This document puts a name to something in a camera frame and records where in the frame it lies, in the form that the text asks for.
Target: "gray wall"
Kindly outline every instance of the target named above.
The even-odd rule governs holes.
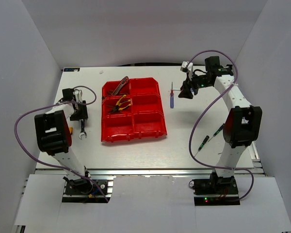
[[[291,0],[268,0],[237,65],[242,91],[263,110],[257,148],[291,221]]]
[[[0,233],[8,233],[34,163],[18,146],[13,126],[20,114],[53,102],[60,69],[21,0],[0,0]],[[19,126],[37,153],[33,116]]]
[[[23,2],[63,68],[182,63],[206,49],[236,59],[266,0]]]

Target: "red plastic bin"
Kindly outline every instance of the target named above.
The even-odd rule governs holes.
[[[106,82],[102,87],[101,141],[114,142],[143,137],[167,135],[159,84],[153,78],[130,79],[120,91],[111,96],[120,81]],[[131,107],[122,112],[110,114],[122,94],[130,99]]]

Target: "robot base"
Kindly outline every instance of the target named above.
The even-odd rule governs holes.
[[[230,183],[213,185],[210,179],[196,179],[194,181],[195,206],[207,205],[240,205],[238,188],[235,178]]]
[[[107,195],[108,193],[108,180],[95,180],[95,182],[103,188],[101,188],[102,192]],[[97,190],[96,186],[93,185],[93,192]],[[101,195],[99,191],[95,193],[94,196],[91,198],[88,197],[88,195],[91,194],[91,192],[85,194],[82,193],[76,189],[72,189],[70,185],[67,185],[67,182],[65,184],[65,192],[64,196],[62,198],[62,202],[71,202],[71,203],[106,203],[106,200]]]

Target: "blue screwdriver handle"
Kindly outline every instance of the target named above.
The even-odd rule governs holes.
[[[174,108],[174,95],[170,95],[170,108]]]

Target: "screwdriver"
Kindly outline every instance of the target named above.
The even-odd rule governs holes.
[[[174,90],[173,90],[173,82],[171,82],[171,90],[170,90],[170,108],[174,108]]]
[[[214,135],[211,137],[211,139],[209,139],[208,142],[210,142],[210,140],[213,139],[213,137],[215,137],[216,135],[218,135],[219,132],[221,132],[221,130],[223,129],[224,127],[224,123],[220,126],[220,128],[214,133]]]
[[[201,149],[203,149],[203,147],[204,147],[204,145],[206,144],[206,142],[208,141],[208,139],[209,139],[209,136],[207,135],[207,136],[205,137],[204,141],[202,142],[202,144],[200,144],[200,146],[199,146],[199,148],[198,148],[198,150],[197,150],[197,153],[199,153],[199,152],[201,151]]]

